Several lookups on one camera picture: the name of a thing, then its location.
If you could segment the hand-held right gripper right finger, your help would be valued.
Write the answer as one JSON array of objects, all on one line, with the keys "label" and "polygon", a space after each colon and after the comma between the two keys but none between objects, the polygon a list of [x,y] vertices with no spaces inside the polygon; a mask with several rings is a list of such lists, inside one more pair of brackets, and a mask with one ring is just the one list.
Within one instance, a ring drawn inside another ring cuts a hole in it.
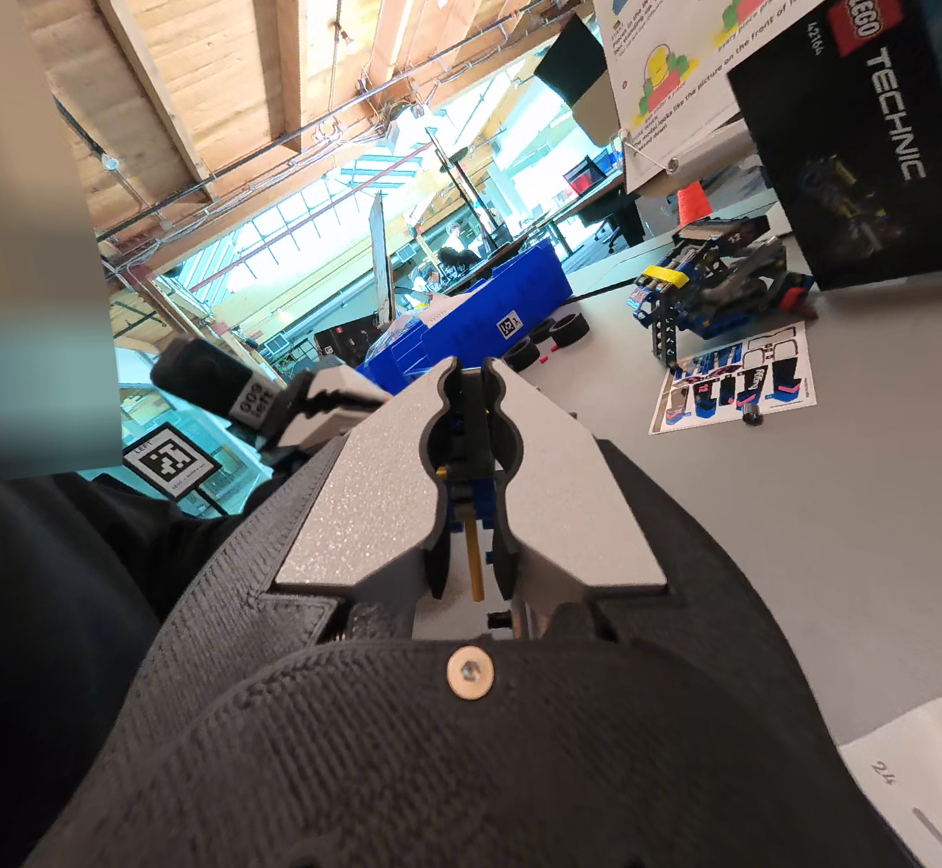
[{"label": "hand-held right gripper right finger", "polygon": [[481,368],[498,469],[492,566],[507,601],[658,595],[667,578],[592,433],[500,359]]}]

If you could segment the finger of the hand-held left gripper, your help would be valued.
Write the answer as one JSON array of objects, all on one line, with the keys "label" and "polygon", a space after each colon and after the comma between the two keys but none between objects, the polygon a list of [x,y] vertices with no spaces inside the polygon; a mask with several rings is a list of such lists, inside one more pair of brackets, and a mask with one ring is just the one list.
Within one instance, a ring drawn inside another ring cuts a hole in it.
[{"label": "finger of the hand-held left gripper", "polygon": [[371,414],[371,403],[339,403],[310,414],[301,408],[293,408],[286,415],[282,449],[314,451],[331,439],[348,433]]},{"label": "finger of the hand-held left gripper", "polygon": [[346,364],[321,365],[315,371],[309,387],[311,401],[324,399],[339,403],[383,404],[391,397],[390,393]]}]

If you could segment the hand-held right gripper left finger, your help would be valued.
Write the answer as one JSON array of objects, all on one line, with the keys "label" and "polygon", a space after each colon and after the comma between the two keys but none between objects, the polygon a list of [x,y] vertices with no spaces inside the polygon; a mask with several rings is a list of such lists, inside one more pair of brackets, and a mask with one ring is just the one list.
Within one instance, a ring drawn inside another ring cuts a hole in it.
[{"label": "hand-held right gripper left finger", "polygon": [[414,608],[429,590],[426,556],[446,527],[447,496],[430,437],[460,373],[448,357],[354,427],[287,556],[278,592]]}]

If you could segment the blue grey lego sub-assembly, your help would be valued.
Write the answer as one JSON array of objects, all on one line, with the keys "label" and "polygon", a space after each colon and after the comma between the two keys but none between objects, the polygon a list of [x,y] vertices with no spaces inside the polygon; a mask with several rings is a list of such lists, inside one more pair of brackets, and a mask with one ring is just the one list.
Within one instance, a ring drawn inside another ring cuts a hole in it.
[{"label": "blue grey lego sub-assembly", "polygon": [[485,600],[484,566],[493,570],[508,607],[487,615],[487,629],[511,630],[516,639],[535,637],[528,608],[518,594],[522,544],[510,528],[507,492],[523,460],[523,438],[504,409],[509,366],[487,358],[465,368],[455,359],[443,378],[445,411],[432,426],[433,474],[445,489],[445,526],[425,555],[430,595],[441,601],[448,581],[452,537],[465,535],[472,598]]}]

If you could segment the lego sticker sheet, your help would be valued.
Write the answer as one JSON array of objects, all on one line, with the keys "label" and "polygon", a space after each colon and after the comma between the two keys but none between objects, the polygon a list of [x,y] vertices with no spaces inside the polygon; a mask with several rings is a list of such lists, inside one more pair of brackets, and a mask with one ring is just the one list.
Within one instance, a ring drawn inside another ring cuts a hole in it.
[{"label": "lego sticker sheet", "polygon": [[812,371],[803,321],[682,358],[665,375],[649,435],[730,423],[747,403],[763,418],[814,407]]}]

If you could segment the partly built lego buggy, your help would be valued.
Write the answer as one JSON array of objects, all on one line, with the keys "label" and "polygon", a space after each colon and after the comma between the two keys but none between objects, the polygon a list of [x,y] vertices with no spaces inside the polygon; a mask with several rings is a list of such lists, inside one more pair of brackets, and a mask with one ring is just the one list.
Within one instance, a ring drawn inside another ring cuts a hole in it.
[{"label": "partly built lego buggy", "polygon": [[766,215],[705,217],[672,239],[668,253],[635,278],[628,297],[665,369],[677,367],[677,333],[710,341],[770,311],[801,313],[815,284],[813,276],[789,269],[785,243]]}]

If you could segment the lego instruction booklet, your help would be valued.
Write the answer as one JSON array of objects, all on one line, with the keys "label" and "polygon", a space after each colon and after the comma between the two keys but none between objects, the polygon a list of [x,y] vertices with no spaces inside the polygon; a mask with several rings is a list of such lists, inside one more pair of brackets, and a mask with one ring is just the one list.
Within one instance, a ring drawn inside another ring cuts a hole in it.
[{"label": "lego instruction booklet", "polygon": [[859,787],[917,862],[941,866],[941,699],[838,750]]}]

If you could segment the lego set cardboard box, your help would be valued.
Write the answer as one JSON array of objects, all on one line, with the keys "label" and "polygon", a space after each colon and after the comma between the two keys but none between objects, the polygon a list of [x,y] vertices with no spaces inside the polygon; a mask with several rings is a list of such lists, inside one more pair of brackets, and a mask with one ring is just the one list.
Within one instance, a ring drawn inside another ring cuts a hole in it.
[{"label": "lego set cardboard box", "polygon": [[729,82],[821,290],[941,269],[941,0],[826,0]]}]

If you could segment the clear plastic bag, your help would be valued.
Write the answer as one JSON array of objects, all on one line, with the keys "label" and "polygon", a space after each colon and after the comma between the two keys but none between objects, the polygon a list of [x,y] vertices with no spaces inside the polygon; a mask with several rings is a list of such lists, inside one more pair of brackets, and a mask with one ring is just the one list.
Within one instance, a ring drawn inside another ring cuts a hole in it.
[{"label": "clear plastic bag", "polygon": [[391,347],[407,333],[415,330],[421,331],[426,328],[423,321],[424,312],[424,309],[407,311],[389,323],[380,337],[369,347],[364,362],[371,360]]}]

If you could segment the black white marker sign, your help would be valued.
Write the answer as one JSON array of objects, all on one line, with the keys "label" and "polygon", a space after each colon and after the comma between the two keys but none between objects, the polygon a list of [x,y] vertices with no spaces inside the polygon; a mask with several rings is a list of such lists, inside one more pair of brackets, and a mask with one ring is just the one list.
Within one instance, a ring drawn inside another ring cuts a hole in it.
[{"label": "black white marker sign", "polygon": [[201,488],[221,463],[177,427],[161,424],[123,448],[124,466],[173,502]]}]

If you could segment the white standing panel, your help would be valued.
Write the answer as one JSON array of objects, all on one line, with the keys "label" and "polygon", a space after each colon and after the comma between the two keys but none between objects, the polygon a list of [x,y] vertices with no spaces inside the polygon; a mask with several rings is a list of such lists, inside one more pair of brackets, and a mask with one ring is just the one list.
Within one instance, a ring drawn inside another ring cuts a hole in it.
[{"label": "white standing panel", "polygon": [[395,319],[395,301],[393,268],[386,245],[382,192],[377,192],[372,201],[369,212],[369,230],[378,302],[378,328],[381,332],[385,332]]}]

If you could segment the blue storage bin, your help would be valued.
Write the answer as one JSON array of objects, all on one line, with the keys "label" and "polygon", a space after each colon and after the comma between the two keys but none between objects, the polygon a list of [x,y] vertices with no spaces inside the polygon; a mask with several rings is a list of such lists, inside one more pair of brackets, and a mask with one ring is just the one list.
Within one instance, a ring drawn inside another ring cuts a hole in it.
[{"label": "blue storage bin", "polygon": [[456,357],[465,368],[479,367],[486,357],[503,356],[571,293],[555,248],[542,240],[498,267],[443,320],[407,333],[357,370],[397,394],[445,358]]}]

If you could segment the person's dark clothed torso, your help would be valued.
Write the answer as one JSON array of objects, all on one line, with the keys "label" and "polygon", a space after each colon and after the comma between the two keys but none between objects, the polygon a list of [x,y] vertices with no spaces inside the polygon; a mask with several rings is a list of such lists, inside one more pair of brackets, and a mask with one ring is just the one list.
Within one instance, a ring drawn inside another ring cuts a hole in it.
[{"label": "person's dark clothed torso", "polygon": [[1,865],[20,866],[86,777],[163,621],[241,512],[185,514],[103,476],[1,485]]}]

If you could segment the white sheet holder bar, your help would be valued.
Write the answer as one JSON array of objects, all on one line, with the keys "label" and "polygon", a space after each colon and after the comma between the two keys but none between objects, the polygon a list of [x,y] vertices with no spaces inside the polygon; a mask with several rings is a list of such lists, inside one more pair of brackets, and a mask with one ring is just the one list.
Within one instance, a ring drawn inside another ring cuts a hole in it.
[{"label": "white sheet holder bar", "polygon": [[711,178],[758,150],[743,118],[727,121],[704,139],[663,163],[626,144],[624,187],[630,194],[660,198],[690,184]]}]

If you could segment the printed instruction sheet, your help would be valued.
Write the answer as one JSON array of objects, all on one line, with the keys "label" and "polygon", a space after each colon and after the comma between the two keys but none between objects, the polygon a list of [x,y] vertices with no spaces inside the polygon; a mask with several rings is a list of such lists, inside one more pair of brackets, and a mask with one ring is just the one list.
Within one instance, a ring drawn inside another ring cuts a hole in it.
[{"label": "printed instruction sheet", "polygon": [[660,164],[737,111],[727,74],[824,0],[594,0],[619,120]]}]

